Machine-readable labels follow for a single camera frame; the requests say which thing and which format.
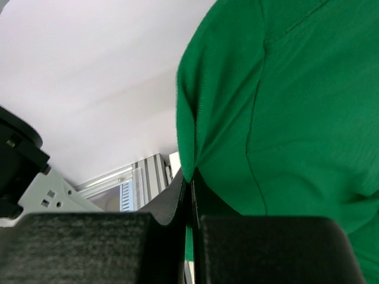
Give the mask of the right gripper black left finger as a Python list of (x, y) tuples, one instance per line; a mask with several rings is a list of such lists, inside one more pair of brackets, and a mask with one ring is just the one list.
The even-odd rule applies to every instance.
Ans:
[(105, 213), (52, 170), (32, 181), (1, 231), (2, 283), (184, 283), (184, 191), (171, 184), (136, 212)]

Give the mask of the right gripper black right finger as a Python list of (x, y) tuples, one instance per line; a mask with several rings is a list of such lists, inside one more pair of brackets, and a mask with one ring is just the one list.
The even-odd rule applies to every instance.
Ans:
[(240, 215), (199, 172), (190, 188), (197, 283), (364, 283), (334, 221)]

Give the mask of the green t shirt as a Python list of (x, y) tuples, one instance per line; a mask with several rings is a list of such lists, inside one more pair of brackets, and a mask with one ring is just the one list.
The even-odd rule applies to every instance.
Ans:
[(184, 177), (243, 215), (328, 217), (378, 282), (378, 2), (217, 1), (177, 73)]

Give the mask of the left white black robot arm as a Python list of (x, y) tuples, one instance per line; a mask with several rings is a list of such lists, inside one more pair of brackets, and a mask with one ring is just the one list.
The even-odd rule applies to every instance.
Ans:
[(98, 212), (49, 164), (38, 132), (1, 108), (1, 227), (28, 214)]

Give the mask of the aluminium rail frame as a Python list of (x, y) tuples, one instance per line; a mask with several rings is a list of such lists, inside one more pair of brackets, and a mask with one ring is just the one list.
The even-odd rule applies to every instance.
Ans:
[(178, 152), (168, 157), (155, 154), (85, 182), (76, 191), (105, 212), (121, 212), (120, 185), (131, 179), (137, 211), (169, 186), (180, 167)]

